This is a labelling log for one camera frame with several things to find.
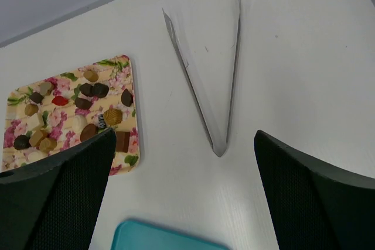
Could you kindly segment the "round brown chocolate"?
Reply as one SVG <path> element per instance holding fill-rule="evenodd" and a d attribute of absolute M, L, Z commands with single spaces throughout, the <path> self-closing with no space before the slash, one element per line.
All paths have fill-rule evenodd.
<path fill-rule="evenodd" d="M 86 125 L 83 128 L 83 130 L 81 131 L 80 141 L 84 142 L 84 141 L 92 138 L 93 136 L 95 136 L 96 134 L 98 134 L 98 130 L 99 130 L 99 128 L 95 124 L 88 124 L 88 125 Z"/>

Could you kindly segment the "floral rectangular tray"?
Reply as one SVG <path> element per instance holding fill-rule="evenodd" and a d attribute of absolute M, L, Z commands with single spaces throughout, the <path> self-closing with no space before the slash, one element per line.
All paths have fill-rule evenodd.
<path fill-rule="evenodd" d="M 121 94 L 129 89 L 133 104 L 126 107 Z M 55 96 L 69 99 L 65 106 L 52 104 Z M 122 122 L 107 125 L 103 113 L 109 108 L 122 111 Z M 40 113 L 45 125 L 29 131 L 27 120 Z M 140 159 L 137 111 L 132 64 L 122 54 L 46 78 L 10 93 L 6 103 L 2 149 L 2 171 L 16 169 L 57 154 L 81 143 L 80 133 L 72 130 L 74 116 L 83 115 L 95 124 L 98 133 L 113 129 L 130 133 L 128 152 L 116 152 L 110 173 L 133 170 Z"/>

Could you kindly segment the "red chocolate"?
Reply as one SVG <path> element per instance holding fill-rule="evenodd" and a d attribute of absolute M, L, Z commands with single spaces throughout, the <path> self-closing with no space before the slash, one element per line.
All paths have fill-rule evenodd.
<path fill-rule="evenodd" d="M 65 98 L 61 95 L 55 96 L 52 99 L 52 104 L 57 105 L 57 106 L 65 106 L 68 103 L 69 103 L 69 99 L 67 99 L 67 98 Z"/>

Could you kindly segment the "white round chocolate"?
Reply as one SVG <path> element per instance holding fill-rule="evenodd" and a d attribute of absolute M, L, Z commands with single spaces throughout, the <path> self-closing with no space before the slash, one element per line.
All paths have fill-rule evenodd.
<path fill-rule="evenodd" d="M 87 120 L 83 115 L 76 115 L 72 121 L 72 130 L 75 133 L 80 133 L 87 125 Z"/>

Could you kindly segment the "brown rectangular chocolate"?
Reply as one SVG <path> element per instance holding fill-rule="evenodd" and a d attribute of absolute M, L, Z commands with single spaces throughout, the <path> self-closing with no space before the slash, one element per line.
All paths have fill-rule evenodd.
<path fill-rule="evenodd" d="M 116 131 L 115 134 L 117 138 L 115 151 L 127 153 L 129 147 L 130 133 L 124 131 Z"/>

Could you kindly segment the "ridged caramel chocolate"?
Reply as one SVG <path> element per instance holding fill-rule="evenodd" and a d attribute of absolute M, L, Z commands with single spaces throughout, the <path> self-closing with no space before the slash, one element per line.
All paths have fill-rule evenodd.
<path fill-rule="evenodd" d="M 118 125 L 122 122 L 122 111 L 116 108 L 109 108 L 103 113 L 103 118 L 107 125 Z"/>

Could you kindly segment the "dark leaf chocolate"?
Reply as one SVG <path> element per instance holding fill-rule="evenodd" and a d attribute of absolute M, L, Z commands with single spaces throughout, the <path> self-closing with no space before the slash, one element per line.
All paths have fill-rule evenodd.
<path fill-rule="evenodd" d="M 125 89 L 121 94 L 121 102 L 124 106 L 130 107 L 133 104 L 133 95 L 129 89 Z"/>

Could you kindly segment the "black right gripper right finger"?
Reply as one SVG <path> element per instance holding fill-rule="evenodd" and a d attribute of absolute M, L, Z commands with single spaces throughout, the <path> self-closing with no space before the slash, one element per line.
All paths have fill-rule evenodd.
<path fill-rule="evenodd" d="M 279 249 L 374 249 L 374 179 L 264 131 L 254 151 Z"/>

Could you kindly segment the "teal box lid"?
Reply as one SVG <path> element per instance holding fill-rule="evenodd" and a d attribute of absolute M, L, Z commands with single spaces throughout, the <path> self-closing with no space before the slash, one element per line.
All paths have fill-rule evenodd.
<path fill-rule="evenodd" d="M 160 227 L 147 222 L 129 219 L 115 230 L 111 249 L 201 249 L 220 250 L 227 246 Z"/>

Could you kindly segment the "white square chocolate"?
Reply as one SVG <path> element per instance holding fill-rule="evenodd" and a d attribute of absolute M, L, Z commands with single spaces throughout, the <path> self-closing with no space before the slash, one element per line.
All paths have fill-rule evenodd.
<path fill-rule="evenodd" d="M 43 117 L 40 115 L 40 113 L 35 113 L 27 120 L 27 128 L 29 131 L 35 131 L 40 128 L 43 128 L 45 125 L 45 122 L 43 120 Z"/>

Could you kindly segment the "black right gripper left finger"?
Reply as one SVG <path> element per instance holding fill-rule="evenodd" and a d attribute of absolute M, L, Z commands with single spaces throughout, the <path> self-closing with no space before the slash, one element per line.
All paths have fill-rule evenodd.
<path fill-rule="evenodd" d="M 113 129 L 1 173 L 1 249 L 88 249 L 117 139 Z"/>

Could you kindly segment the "metal tongs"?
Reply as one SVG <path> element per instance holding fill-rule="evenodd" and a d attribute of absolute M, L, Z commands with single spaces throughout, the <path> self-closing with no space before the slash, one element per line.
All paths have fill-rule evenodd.
<path fill-rule="evenodd" d="M 209 93 L 206 91 L 206 86 L 203 79 L 206 78 L 204 74 L 199 73 L 199 68 L 194 62 L 193 57 L 190 56 L 188 51 L 188 41 L 185 39 L 185 31 L 182 27 L 175 28 L 173 20 L 165 12 L 163 18 L 165 20 L 166 30 L 168 32 L 172 47 L 175 51 L 177 60 L 182 69 L 182 73 L 185 77 L 186 84 L 191 93 L 194 101 L 197 113 L 199 115 L 202 127 L 206 134 L 207 141 L 213 151 L 213 153 L 221 158 L 223 157 L 229 147 L 231 138 L 231 126 L 233 120 L 233 107 L 236 97 L 236 86 L 237 86 L 237 73 L 239 65 L 239 57 L 241 50 L 241 21 L 242 21 L 242 0 L 236 0 L 237 5 L 237 28 L 236 37 L 233 44 L 234 54 L 231 83 L 230 83 L 230 97 L 229 104 L 227 106 L 227 118 L 226 118 L 226 131 L 225 135 L 222 136 L 220 133 L 219 126 L 214 116 L 213 108 L 210 105 Z"/>

